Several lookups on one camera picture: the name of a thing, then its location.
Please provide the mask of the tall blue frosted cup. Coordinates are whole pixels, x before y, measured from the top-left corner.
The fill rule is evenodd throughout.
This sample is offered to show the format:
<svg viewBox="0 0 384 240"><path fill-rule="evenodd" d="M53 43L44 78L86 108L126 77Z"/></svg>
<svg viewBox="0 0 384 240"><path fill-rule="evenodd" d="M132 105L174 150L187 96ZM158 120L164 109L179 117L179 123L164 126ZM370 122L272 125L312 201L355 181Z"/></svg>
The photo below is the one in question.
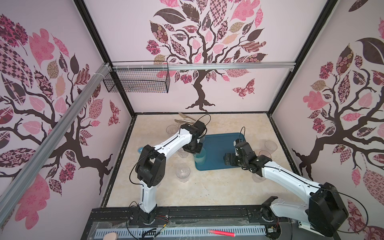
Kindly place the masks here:
<svg viewBox="0 0 384 240"><path fill-rule="evenodd" d="M198 142L203 144L205 142L205 136L199 137Z"/></svg>

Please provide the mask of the green textured plastic cup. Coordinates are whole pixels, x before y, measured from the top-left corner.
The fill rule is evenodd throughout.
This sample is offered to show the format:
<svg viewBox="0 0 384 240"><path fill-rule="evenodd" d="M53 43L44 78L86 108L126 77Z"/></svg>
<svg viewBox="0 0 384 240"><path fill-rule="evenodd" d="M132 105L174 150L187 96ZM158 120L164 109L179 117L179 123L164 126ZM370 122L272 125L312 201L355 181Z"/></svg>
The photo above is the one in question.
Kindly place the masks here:
<svg viewBox="0 0 384 240"><path fill-rule="evenodd" d="M194 154L194 161L196 165L200 166L203 165L206 161L206 150L205 148L202 148L200 153Z"/></svg>

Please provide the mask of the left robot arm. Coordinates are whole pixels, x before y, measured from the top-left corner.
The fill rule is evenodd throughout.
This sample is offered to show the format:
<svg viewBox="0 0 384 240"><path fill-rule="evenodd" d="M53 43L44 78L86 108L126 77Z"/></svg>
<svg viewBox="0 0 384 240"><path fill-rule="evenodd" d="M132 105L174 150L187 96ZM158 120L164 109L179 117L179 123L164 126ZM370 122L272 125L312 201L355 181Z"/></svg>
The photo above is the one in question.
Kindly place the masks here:
<svg viewBox="0 0 384 240"><path fill-rule="evenodd" d="M139 216L144 223L150 224L156 217L157 185L165 176L167 159L179 149L190 154L199 154L203 148L200 138L206 131L206 125L201 121L196 121L192 125L183 124L177 133L163 143L154 147L144 146L135 165L141 186Z"/></svg>

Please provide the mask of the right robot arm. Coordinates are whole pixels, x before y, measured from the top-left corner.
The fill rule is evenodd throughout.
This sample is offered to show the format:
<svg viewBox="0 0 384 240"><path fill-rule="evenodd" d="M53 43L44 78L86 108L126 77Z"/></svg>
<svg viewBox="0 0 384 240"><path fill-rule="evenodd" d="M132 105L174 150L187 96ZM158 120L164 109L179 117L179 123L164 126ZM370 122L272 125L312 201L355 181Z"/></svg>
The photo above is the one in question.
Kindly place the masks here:
<svg viewBox="0 0 384 240"><path fill-rule="evenodd" d="M347 220L349 213L334 185L307 180L265 155L258 156L246 141L237 139L234 148L234 153L224 155L225 165L241 167L261 178L271 180L302 200L301 203L296 203L272 198L268 207L276 217L307 223L325 237L334 237Z"/></svg>

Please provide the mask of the clear glass near right arm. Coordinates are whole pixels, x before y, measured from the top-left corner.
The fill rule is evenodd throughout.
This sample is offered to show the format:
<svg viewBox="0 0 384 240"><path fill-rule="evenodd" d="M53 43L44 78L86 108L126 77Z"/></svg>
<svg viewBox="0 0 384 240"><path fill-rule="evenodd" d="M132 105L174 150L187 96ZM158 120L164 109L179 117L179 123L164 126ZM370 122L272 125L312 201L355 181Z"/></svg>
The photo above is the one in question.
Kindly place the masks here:
<svg viewBox="0 0 384 240"><path fill-rule="evenodd" d="M259 176L258 174L252 174L252 179L255 183L262 183L266 178Z"/></svg>

